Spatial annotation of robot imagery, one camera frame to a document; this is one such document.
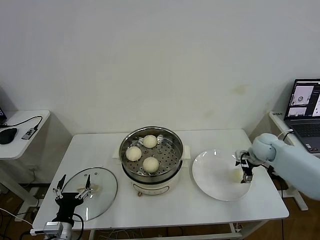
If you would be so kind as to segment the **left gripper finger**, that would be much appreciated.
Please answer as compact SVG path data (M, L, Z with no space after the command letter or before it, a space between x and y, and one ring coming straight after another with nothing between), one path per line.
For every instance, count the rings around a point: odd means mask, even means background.
M78 194L75 196L75 198L79 200L85 200L92 192L91 175L87 174L85 176L87 177L85 185L77 189Z
M56 200L63 198L62 191L63 191L65 179L66 179L66 175L64 174L63 177L58 181L57 186L52 189L53 193L55 194Z

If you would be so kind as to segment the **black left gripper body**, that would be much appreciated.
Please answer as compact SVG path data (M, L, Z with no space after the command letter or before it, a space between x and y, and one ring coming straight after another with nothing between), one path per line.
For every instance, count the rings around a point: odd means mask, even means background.
M55 222L73 222L75 208L83 203L82 198L76 198L76 192L63 192L62 198L56 197L55 202L59 206L54 219Z

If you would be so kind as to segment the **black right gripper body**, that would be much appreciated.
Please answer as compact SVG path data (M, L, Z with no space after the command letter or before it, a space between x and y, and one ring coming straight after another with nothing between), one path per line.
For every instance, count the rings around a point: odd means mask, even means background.
M250 157L245 157L240 159L241 168L243 170L243 174L246 176L253 176L253 168L254 165L251 163Z

